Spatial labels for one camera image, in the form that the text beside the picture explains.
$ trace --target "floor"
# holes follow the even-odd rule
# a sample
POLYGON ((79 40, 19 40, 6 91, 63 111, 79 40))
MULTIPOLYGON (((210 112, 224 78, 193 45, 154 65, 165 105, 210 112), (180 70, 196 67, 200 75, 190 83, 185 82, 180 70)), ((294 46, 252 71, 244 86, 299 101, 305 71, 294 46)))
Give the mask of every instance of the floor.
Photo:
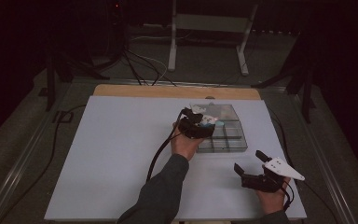
MULTIPOLYGON (((131 33, 131 52, 147 57, 168 78, 162 78, 157 85, 209 88, 249 88, 277 75, 296 42, 290 35, 251 34, 245 49, 250 75, 245 77, 236 58, 239 38, 235 35, 183 31, 178 35, 186 38, 178 43, 176 70, 165 72, 169 30, 144 27, 131 33)), ((151 85, 156 72, 145 66, 143 59, 128 54, 138 62, 131 61, 134 70, 151 85)), ((73 120, 59 128, 52 122, 56 112, 85 104, 98 84, 138 84, 123 58, 101 73, 110 80, 97 80, 76 72, 72 83, 58 82, 56 104, 46 112, 47 99, 38 96, 46 87, 46 71, 42 72, 34 79, 34 89, 0 128, 0 223, 50 223, 43 217, 83 109, 76 109, 73 120)), ((286 159, 291 158, 307 178, 308 185, 297 184, 301 197, 297 200, 304 204, 308 218, 293 223, 358 223, 358 161, 318 87, 312 87, 314 107, 308 124, 299 112, 301 92, 288 95, 284 90, 287 82, 288 79, 283 79, 259 91, 271 116, 278 120, 275 127, 282 145, 287 144, 286 159)))

